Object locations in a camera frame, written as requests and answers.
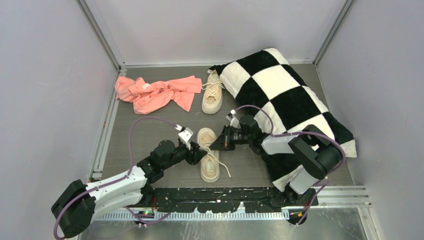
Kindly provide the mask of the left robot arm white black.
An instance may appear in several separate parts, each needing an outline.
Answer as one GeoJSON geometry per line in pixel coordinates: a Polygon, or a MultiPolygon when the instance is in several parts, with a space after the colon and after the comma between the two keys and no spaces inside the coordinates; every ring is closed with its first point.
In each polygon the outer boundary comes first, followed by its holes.
{"type": "Polygon", "coordinates": [[[182,161],[196,165],[206,155],[207,151],[194,141],[188,145],[179,141],[176,146],[163,140],[127,171],[87,184],[73,181],[51,207],[56,219],[53,236],[57,240],[73,238],[95,219],[116,209],[136,204],[148,207],[155,197],[152,184],[164,176],[166,169],[182,161]]]}

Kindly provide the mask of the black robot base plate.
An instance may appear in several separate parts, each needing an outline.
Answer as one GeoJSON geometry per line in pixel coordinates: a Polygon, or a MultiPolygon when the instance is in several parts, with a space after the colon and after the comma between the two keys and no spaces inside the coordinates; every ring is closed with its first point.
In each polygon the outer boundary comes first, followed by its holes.
{"type": "Polygon", "coordinates": [[[312,200],[315,193],[313,188],[296,195],[276,187],[156,187],[131,206],[163,213],[234,213],[241,207],[246,213],[274,213],[283,207],[317,206],[318,200],[312,200]]]}

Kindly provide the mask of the beige sneaker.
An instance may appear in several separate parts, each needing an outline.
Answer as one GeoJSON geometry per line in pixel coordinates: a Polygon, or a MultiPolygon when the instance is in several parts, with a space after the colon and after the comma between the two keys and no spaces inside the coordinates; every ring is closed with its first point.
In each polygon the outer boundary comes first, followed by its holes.
{"type": "Polygon", "coordinates": [[[200,175],[206,183],[214,183],[220,177],[220,166],[223,166],[231,178],[228,167],[219,160],[220,152],[211,150],[210,145],[217,139],[215,132],[207,127],[201,128],[197,133],[197,143],[206,155],[200,160],[200,175]]]}
{"type": "Polygon", "coordinates": [[[216,70],[209,73],[207,82],[202,85],[204,90],[201,108],[205,114],[212,115],[217,113],[223,103],[223,90],[225,86],[219,78],[216,70]]]}

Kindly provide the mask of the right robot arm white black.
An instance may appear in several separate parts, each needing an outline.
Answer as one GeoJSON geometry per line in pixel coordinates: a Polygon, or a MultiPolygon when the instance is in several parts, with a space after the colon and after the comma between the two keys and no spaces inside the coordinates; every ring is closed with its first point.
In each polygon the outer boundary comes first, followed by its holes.
{"type": "Polygon", "coordinates": [[[231,117],[230,121],[209,149],[233,151],[237,145],[248,145],[261,156],[272,184],[286,191],[291,205],[299,205],[309,188],[346,159],[343,148],[313,124],[302,131],[272,135],[263,132],[251,115],[231,117]]]}

